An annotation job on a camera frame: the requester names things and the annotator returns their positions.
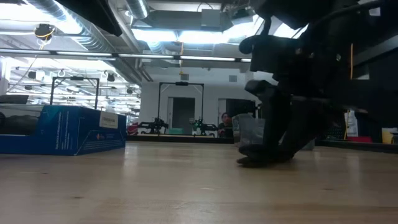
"fluorescent light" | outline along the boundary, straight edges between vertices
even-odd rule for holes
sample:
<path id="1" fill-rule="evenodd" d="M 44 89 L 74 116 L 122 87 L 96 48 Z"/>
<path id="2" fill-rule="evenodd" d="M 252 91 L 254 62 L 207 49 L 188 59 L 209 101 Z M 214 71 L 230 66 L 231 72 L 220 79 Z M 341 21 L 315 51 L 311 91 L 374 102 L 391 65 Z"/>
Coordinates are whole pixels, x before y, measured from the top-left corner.
<path id="1" fill-rule="evenodd" d="M 282 24 L 275 31 L 274 36 L 286 37 L 286 38 L 292 38 L 294 36 L 294 38 L 297 39 L 301 36 L 302 33 L 304 33 L 307 30 L 307 28 L 308 28 L 308 25 L 305 26 L 296 36 L 294 36 L 296 34 L 296 32 L 299 31 L 299 29 L 293 30 L 288 25 Z"/>
<path id="2" fill-rule="evenodd" d="M 49 22 L 52 17 L 40 12 L 32 5 L 0 3 L 0 19 L 24 22 L 35 21 L 38 24 Z"/>
<path id="3" fill-rule="evenodd" d="M 114 61 L 116 58 L 99 58 L 99 57 L 87 57 L 88 60 L 105 60 L 105 61 Z"/>
<path id="4" fill-rule="evenodd" d="M 97 87 L 96 86 L 86 85 L 86 86 L 80 86 L 80 88 L 97 88 Z M 114 89 L 116 87 L 114 87 L 114 86 L 100 86 L 99 88 L 100 89 Z"/>
<path id="5" fill-rule="evenodd" d="M 177 41 L 175 32 L 172 30 L 131 30 L 137 40 L 143 40 L 146 42 Z"/>
<path id="6" fill-rule="evenodd" d="M 200 57 L 200 56 L 181 56 L 183 60 L 213 60 L 220 62 L 234 62 L 235 58 L 224 58 L 224 57 Z"/>
<path id="7" fill-rule="evenodd" d="M 149 54 L 119 54 L 119 57 L 149 58 L 149 59 L 173 59 L 173 55 L 149 55 Z"/>
<path id="8" fill-rule="evenodd" d="M 263 18 L 259 17 L 258 15 L 254 15 L 252 16 L 252 22 L 245 22 L 232 26 L 231 28 L 223 32 L 223 36 L 227 40 L 227 42 L 228 39 L 250 37 L 257 33 L 263 22 Z"/>
<path id="9" fill-rule="evenodd" d="M 219 44 L 227 42 L 221 32 L 183 31 L 179 41 L 188 44 Z"/>
<path id="10" fill-rule="evenodd" d="M 95 53 L 95 52 L 57 52 L 59 55 L 72 55 L 72 56 L 89 56 L 89 57 L 112 57 L 111 53 Z"/>
<path id="11" fill-rule="evenodd" d="M 67 86 L 67 90 L 74 91 L 74 92 L 79 92 L 80 91 L 80 89 L 78 87 L 75 87 L 75 86 Z"/>
<path id="12" fill-rule="evenodd" d="M 0 49 L 0 53 L 50 54 L 50 52 L 48 50 L 20 50 L 20 49 Z"/>

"dark hair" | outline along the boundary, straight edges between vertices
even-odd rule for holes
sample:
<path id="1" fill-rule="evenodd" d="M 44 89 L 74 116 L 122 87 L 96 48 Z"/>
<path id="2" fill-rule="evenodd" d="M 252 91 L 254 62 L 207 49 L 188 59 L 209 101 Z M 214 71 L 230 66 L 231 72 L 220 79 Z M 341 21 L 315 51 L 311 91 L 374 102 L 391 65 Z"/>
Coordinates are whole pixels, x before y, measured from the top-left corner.
<path id="1" fill-rule="evenodd" d="M 227 112 L 223 113 L 223 115 L 221 115 L 221 118 L 223 118 L 224 115 L 227 115 L 229 117 L 229 114 Z"/>

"metal beam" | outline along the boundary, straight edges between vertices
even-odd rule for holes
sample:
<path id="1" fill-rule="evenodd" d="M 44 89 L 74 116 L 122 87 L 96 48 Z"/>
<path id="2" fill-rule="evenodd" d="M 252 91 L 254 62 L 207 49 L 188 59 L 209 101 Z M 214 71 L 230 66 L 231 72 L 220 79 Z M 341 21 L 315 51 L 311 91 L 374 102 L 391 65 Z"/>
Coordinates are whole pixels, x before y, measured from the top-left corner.
<path id="1" fill-rule="evenodd" d="M 376 46 L 371 47 L 370 49 L 367 49 L 364 52 L 357 54 L 354 58 L 354 66 L 359 66 L 364 63 L 368 63 L 372 60 L 382 57 L 383 55 L 389 52 L 397 50 L 397 48 L 398 48 L 398 35 L 384 41 L 381 44 L 377 44 Z"/>
<path id="2" fill-rule="evenodd" d="M 250 63 L 250 58 L 239 57 L 211 57 L 194 55 L 154 55 L 154 54 L 123 54 L 123 53 L 99 53 L 99 52 L 71 52 L 60 50 L 31 50 L 31 49 L 0 49 L 2 56 L 8 57 L 42 57 L 42 58 L 80 58 L 94 60 L 115 60 L 116 58 L 146 58 L 146 59 L 171 59 L 193 60 L 208 62 L 236 62 Z"/>

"table surface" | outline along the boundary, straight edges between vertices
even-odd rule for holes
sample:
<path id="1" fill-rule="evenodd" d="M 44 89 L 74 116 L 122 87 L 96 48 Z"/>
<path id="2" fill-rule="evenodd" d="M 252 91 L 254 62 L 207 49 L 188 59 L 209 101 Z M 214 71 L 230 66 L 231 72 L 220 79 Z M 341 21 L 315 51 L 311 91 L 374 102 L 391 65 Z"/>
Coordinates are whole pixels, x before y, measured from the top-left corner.
<path id="1" fill-rule="evenodd" d="M 0 154 L 0 223 L 398 223 L 398 155 L 318 147 L 267 169 L 227 144 Z"/>

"clear plastic container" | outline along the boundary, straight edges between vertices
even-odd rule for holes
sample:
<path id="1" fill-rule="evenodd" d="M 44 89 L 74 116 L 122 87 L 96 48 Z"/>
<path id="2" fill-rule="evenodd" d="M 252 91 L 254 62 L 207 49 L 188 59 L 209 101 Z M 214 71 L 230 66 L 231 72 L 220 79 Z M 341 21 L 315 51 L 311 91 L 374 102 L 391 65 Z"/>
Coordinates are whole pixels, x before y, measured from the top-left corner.
<path id="1" fill-rule="evenodd" d="M 250 114 L 239 114 L 232 118 L 234 144 L 237 147 L 248 144 L 262 144 L 265 119 L 255 119 Z M 302 150 L 311 151 L 315 147 L 315 140 L 310 141 Z"/>

